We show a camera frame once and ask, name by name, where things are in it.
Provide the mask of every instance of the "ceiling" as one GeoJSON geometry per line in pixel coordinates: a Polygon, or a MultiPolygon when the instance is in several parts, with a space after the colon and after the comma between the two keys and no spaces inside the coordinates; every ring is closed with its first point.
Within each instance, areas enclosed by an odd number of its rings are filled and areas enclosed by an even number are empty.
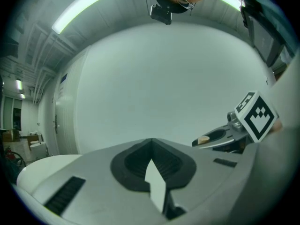
{"type": "MultiPolygon", "coordinates": [[[[100,0],[81,12],[61,34],[51,26],[74,0],[26,0],[7,31],[7,49],[0,58],[0,72],[21,79],[26,98],[39,102],[47,83],[60,67],[83,48],[117,31],[156,23],[149,16],[156,0],[100,0]]],[[[192,11],[173,14],[173,21],[199,23],[227,31],[249,42],[239,11],[221,0],[196,3],[192,11]]],[[[4,94],[13,96],[4,85],[4,94]]]]}

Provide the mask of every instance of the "black rubber pad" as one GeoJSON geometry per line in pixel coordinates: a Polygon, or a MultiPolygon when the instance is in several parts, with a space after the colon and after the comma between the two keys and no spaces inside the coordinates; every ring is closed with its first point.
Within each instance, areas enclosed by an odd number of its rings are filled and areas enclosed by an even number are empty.
{"type": "Polygon", "coordinates": [[[85,183],[84,179],[78,177],[70,178],[50,200],[45,207],[57,215],[61,215],[66,207],[73,200],[80,188],[85,183]]]}
{"type": "Polygon", "coordinates": [[[236,162],[229,161],[229,160],[226,160],[226,159],[221,159],[221,158],[216,158],[214,160],[214,162],[225,165],[225,166],[228,166],[228,167],[235,167],[238,164],[236,162]]]}

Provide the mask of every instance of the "door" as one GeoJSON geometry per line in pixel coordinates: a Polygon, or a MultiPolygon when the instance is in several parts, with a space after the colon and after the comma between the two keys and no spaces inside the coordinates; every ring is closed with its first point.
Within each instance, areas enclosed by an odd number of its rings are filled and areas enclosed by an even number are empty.
{"type": "Polygon", "coordinates": [[[79,154],[75,132],[75,106],[80,74],[86,60],[86,48],[62,70],[53,103],[53,127],[60,154],[79,154]]]}

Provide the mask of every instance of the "white wall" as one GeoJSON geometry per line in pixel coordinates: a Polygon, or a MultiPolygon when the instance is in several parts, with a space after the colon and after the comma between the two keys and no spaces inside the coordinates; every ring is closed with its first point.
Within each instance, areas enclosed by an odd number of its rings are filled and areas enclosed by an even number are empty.
{"type": "Polygon", "coordinates": [[[300,126],[300,47],[288,69],[282,74],[270,93],[273,106],[283,127],[300,126]]]}
{"type": "Polygon", "coordinates": [[[21,108],[21,136],[38,130],[38,105],[32,101],[23,100],[21,108]]]}
{"type": "Polygon", "coordinates": [[[15,101],[14,101],[14,108],[22,109],[22,100],[15,99],[15,101]]]}
{"type": "Polygon", "coordinates": [[[0,128],[3,128],[3,116],[4,116],[4,102],[5,102],[5,96],[2,96],[2,100],[1,100],[1,111],[0,111],[0,128]]]}
{"type": "Polygon", "coordinates": [[[10,130],[13,129],[12,112],[13,112],[13,98],[5,97],[3,102],[3,128],[10,130]]]}
{"type": "Polygon", "coordinates": [[[91,46],[78,86],[79,153],[141,138],[190,145],[275,81],[245,42],[210,27],[149,24],[91,46]]]}
{"type": "Polygon", "coordinates": [[[39,129],[43,135],[43,139],[47,144],[50,155],[59,155],[58,148],[54,137],[53,128],[53,100],[55,85],[57,79],[53,79],[47,85],[42,99],[38,104],[38,122],[40,123],[39,129]]]}

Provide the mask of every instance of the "pipe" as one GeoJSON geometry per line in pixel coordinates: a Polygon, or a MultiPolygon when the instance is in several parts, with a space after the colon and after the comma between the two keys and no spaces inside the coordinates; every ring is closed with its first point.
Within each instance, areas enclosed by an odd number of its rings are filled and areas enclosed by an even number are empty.
{"type": "Polygon", "coordinates": [[[47,53],[47,55],[46,55],[46,57],[45,57],[45,59],[44,59],[44,62],[43,62],[43,64],[42,64],[42,67],[44,66],[45,62],[47,61],[47,58],[48,58],[48,56],[49,56],[49,53],[50,53],[50,51],[52,50],[53,45],[55,44],[56,40],[57,40],[57,37],[56,37],[56,38],[54,39],[54,41],[52,42],[51,47],[50,47],[50,49],[48,50],[48,53],[47,53]]]}
{"type": "Polygon", "coordinates": [[[54,69],[59,65],[59,63],[64,59],[65,55],[63,54],[62,57],[59,59],[59,61],[56,63],[54,69]]]}
{"type": "Polygon", "coordinates": [[[39,91],[40,91],[41,84],[43,84],[43,81],[45,80],[46,76],[47,76],[47,73],[44,73],[44,74],[43,74],[43,77],[42,77],[42,80],[41,80],[41,82],[40,82],[40,84],[39,84],[39,86],[38,86],[38,89],[37,89],[37,95],[35,96],[35,99],[33,99],[33,103],[34,103],[34,104],[37,103],[38,93],[39,93],[39,91]]]}
{"type": "Polygon", "coordinates": [[[43,87],[42,87],[41,96],[39,97],[39,101],[38,101],[38,102],[41,101],[42,95],[43,95],[43,93],[44,93],[44,88],[45,88],[45,86],[47,85],[47,83],[48,83],[50,80],[51,80],[51,78],[49,78],[49,79],[44,83],[44,85],[43,85],[43,87]]]}
{"type": "MultiPolygon", "coordinates": [[[[43,28],[41,28],[38,24],[36,24],[36,26],[38,27],[38,29],[40,29],[45,35],[49,35],[49,33],[47,31],[45,31],[43,28]]],[[[68,46],[70,46],[75,52],[78,50],[78,48],[71,43],[68,39],[66,39],[62,34],[59,35],[59,37],[57,36],[58,34],[54,34],[56,36],[56,38],[58,38],[59,40],[63,41],[64,43],[66,43],[68,46]]],[[[69,48],[67,48],[66,46],[64,46],[60,41],[56,42],[57,44],[59,44],[64,50],[66,50],[68,53],[70,53],[71,55],[74,54],[73,51],[71,51],[69,48]]]]}
{"type": "Polygon", "coordinates": [[[55,77],[56,76],[56,72],[54,72],[52,69],[47,68],[47,67],[42,67],[43,70],[45,70],[47,73],[49,73],[49,75],[55,77]]]}
{"type": "Polygon", "coordinates": [[[23,45],[22,42],[20,42],[20,44],[19,44],[19,47],[18,47],[18,54],[19,54],[19,59],[21,60],[21,63],[25,63],[25,61],[26,61],[26,54],[27,54],[27,51],[28,51],[29,40],[30,40],[31,35],[32,35],[32,33],[33,33],[33,27],[34,27],[34,26],[32,26],[32,27],[30,28],[29,35],[28,35],[28,37],[26,38],[27,40],[26,40],[26,42],[25,42],[25,48],[24,48],[24,49],[22,48],[22,45],[23,45]]]}
{"type": "Polygon", "coordinates": [[[52,31],[52,32],[49,34],[49,36],[47,37],[46,41],[44,42],[44,45],[43,45],[43,47],[42,47],[42,50],[41,50],[41,52],[39,53],[39,56],[38,56],[38,59],[37,59],[37,65],[36,65],[36,67],[35,67],[35,69],[34,69],[34,73],[37,72],[37,68],[38,68],[38,65],[39,65],[39,61],[41,60],[42,54],[43,54],[43,52],[44,52],[44,49],[46,48],[46,46],[47,46],[49,40],[51,39],[51,37],[53,36],[53,34],[54,34],[54,31],[52,31]]]}
{"type": "Polygon", "coordinates": [[[36,97],[37,86],[38,86],[39,78],[41,77],[42,71],[43,71],[43,68],[39,71],[39,74],[38,74],[38,76],[37,76],[36,86],[35,86],[35,88],[34,88],[33,103],[34,103],[34,99],[35,99],[35,97],[36,97]]]}
{"type": "Polygon", "coordinates": [[[37,45],[35,47],[35,51],[33,53],[32,64],[31,64],[33,70],[35,70],[35,64],[36,64],[36,61],[37,61],[38,52],[40,50],[40,47],[42,46],[42,43],[46,39],[47,39],[47,36],[44,33],[41,33],[39,38],[38,38],[37,45]]]}

